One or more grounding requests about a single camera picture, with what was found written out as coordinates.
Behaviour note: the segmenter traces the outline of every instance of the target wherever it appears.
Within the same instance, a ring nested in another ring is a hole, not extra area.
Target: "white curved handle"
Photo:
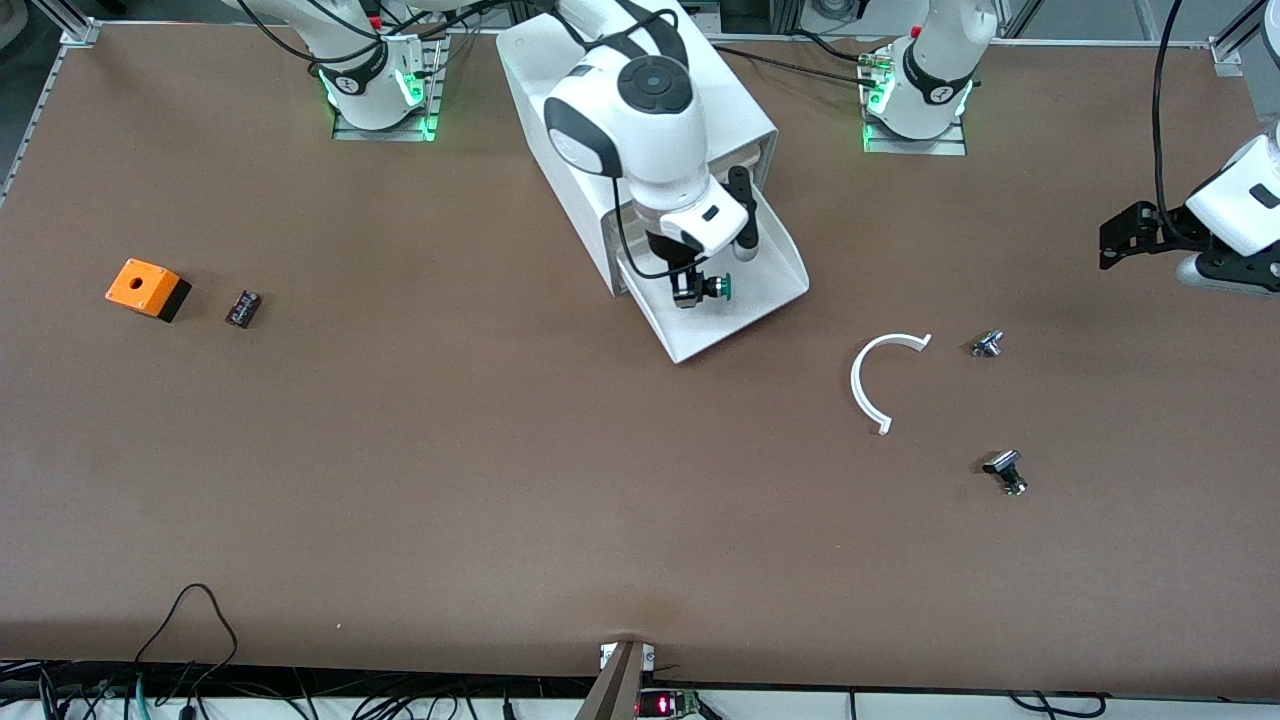
[[[893,419],[877,410],[876,406],[872,405],[872,401],[867,400],[867,393],[863,391],[863,378],[861,378],[863,359],[867,357],[867,354],[870,352],[873,347],[879,347],[882,345],[905,345],[911,350],[919,352],[924,350],[924,346],[929,345],[931,340],[933,340],[932,334],[927,334],[924,337],[915,337],[904,333],[892,333],[887,336],[881,336],[868,342],[867,347],[864,347],[863,351],[859,352],[858,357],[854,360],[854,368],[849,372],[849,384],[854,389],[854,400],[858,401],[858,406],[863,409],[863,413],[867,413],[868,418],[879,424],[879,434],[884,434],[888,432],[888,427],[893,424]]]

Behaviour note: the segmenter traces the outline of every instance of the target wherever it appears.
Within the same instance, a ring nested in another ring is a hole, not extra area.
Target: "brown table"
[[[585,674],[637,635],[700,680],[1280,692],[1277,306],[1097,270],[1151,195],[1151,60],[993,47],[937,159],[731,59],[813,290],[676,366],[492,42],[436,142],[365,143],[253,28],[108,27],[0,210],[0,655],[132,657],[201,580],[244,662]],[[1180,200],[1256,126],[1207,53],[1165,82]],[[177,323],[102,300],[129,256],[191,279]],[[934,341],[869,360],[878,437],[849,366],[888,332]],[[1020,498],[977,470],[1009,447]],[[224,652],[209,615],[154,657]]]

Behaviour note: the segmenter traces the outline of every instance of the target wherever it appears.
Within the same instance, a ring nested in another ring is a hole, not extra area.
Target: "gray floor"
[[[88,14],[109,17],[95,0],[76,1]],[[870,4],[873,12],[868,13],[867,22],[873,24],[897,22],[893,18],[901,14],[902,5],[891,8],[895,1],[904,0],[873,0]],[[1172,0],[1149,0],[1157,27],[1162,27],[1171,3]],[[125,0],[125,4],[129,10],[128,19],[244,22],[238,9],[216,0]],[[909,0],[908,4],[919,5],[918,9],[923,14],[927,0]],[[1187,0],[1178,18],[1174,37],[1202,40],[1222,28],[1243,5],[1244,0]],[[831,29],[833,22],[818,18],[806,8],[804,24],[826,32]],[[840,32],[854,35],[858,27],[865,23],[836,24],[841,26]],[[881,29],[897,32],[893,28]],[[0,169],[9,167],[18,149],[40,88],[58,53],[58,37],[59,32],[52,23],[32,8],[27,29],[9,47],[0,50],[0,97],[4,99],[0,102]],[[1047,0],[1028,26],[1025,37],[1140,40],[1143,36],[1133,0]],[[1258,118],[1263,122],[1280,118],[1280,69],[1271,61],[1262,42],[1254,41],[1247,46],[1242,53],[1242,61]]]

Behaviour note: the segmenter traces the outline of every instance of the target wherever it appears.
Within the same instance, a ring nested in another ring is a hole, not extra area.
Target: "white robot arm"
[[[749,179],[733,183],[745,169],[731,173],[733,195],[708,169],[707,122],[676,13],[630,0],[562,0],[557,9],[586,54],[544,104],[556,151],[614,188],[627,183],[649,249],[668,268],[641,277],[669,278],[680,307],[730,297],[730,278],[704,278],[696,264],[731,245],[740,260],[754,256],[754,201]]]
[[[413,33],[379,33],[360,0],[223,0],[232,8],[287,22],[321,61],[320,78],[330,102],[361,129],[384,129],[422,102],[411,91],[421,70],[422,45]],[[443,12],[471,0],[416,0],[411,6]]]
[[[1270,0],[1263,41],[1276,64],[1280,0]],[[1152,202],[1135,202],[1100,229],[1098,265],[1130,255],[1189,250],[1178,266],[1185,284],[1280,297],[1280,124],[1249,140],[1167,223]]]
[[[867,110],[910,140],[942,135],[964,111],[973,72],[997,26],[993,0],[929,0],[919,35],[877,51],[890,64],[872,73],[879,87]]]

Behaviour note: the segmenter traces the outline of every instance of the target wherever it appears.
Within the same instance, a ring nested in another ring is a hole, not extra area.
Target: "orange and black cube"
[[[106,299],[141,315],[172,323],[188,292],[191,283],[173,270],[131,258],[115,275]]]

